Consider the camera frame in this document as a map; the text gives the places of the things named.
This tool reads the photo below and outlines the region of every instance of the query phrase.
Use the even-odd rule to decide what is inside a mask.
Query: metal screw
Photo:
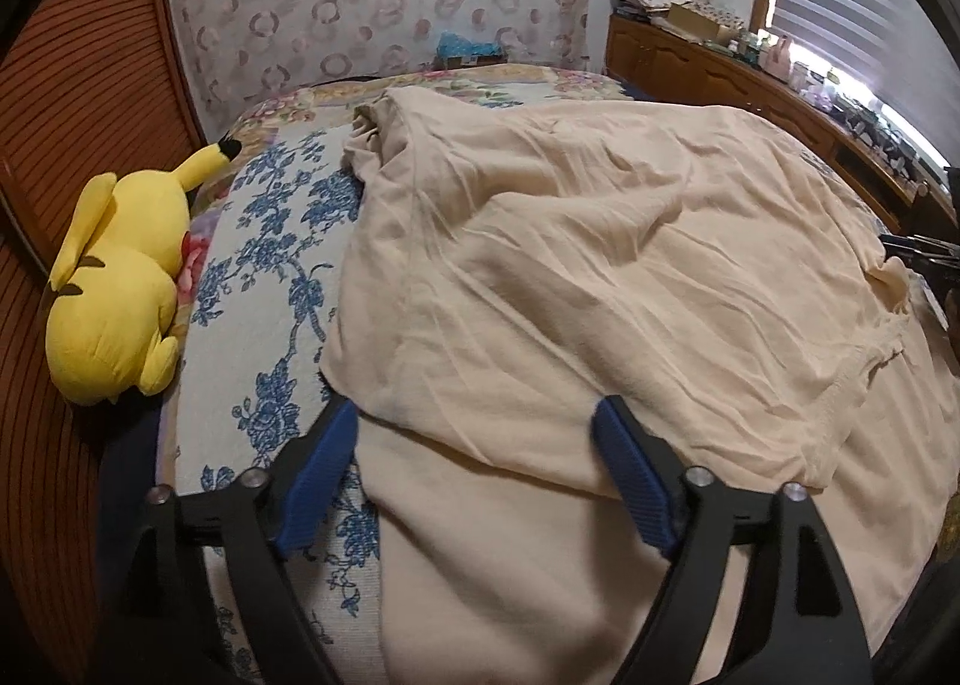
[[[703,466],[694,466],[693,468],[688,468],[686,470],[685,477],[686,480],[694,487],[707,487],[710,484],[713,484],[714,479],[710,469],[704,468]]]
[[[256,490],[257,487],[263,487],[269,478],[270,474],[267,474],[262,468],[248,468],[243,474],[240,474],[240,484],[243,487]]]
[[[147,503],[153,506],[160,506],[170,501],[170,496],[172,496],[173,493],[174,489],[169,484],[157,484],[147,491]]]
[[[787,482],[784,484],[784,496],[790,501],[806,501],[806,488],[799,482]]]

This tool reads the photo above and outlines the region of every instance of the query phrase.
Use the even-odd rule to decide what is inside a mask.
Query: wooden cabinet
[[[858,145],[843,127],[808,106],[784,84],[742,62],[655,26],[613,16],[607,72],[663,103],[733,106],[757,113],[827,161],[893,231],[898,231],[901,223],[915,224],[922,219],[911,210],[911,194],[867,146]],[[952,214],[949,224],[956,226]]]

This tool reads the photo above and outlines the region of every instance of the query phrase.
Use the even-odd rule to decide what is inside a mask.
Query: floral mattress cover
[[[163,405],[158,481],[179,493],[222,487],[243,469],[269,466],[320,414],[329,390],[318,363],[360,208],[358,184],[340,168],[352,108],[408,85],[486,107],[627,100],[619,84],[597,74],[499,65],[308,87],[241,117],[232,135],[243,151],[194,205],[173,327],[186,339],[184,356]],[[809,161],[837,178],[814,154]],[[222,552],[208,549],[205,557],[234,669],[257,679]],[[287,570],[343,682],[386,683],[376,508],[355,464],[315,546]]]

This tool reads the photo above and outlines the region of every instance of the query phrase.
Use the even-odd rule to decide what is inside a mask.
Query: window
[[[794,58],[832,65],[859,101],[880,98],[882,115],[936,169],[960,165],[960,70],[918,2],[772,1],[769,29],[793,35]]]

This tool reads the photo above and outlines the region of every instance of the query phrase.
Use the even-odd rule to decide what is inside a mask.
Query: black ear tip
[[[239,140],[236,140],[229,135],[224,135],[220,138],[219,143],[217,144],[220,147],[220,151],[227,157],[227,159],[234,159],[237,154],[240,154],[240,149],[243,146],[240,144]]]

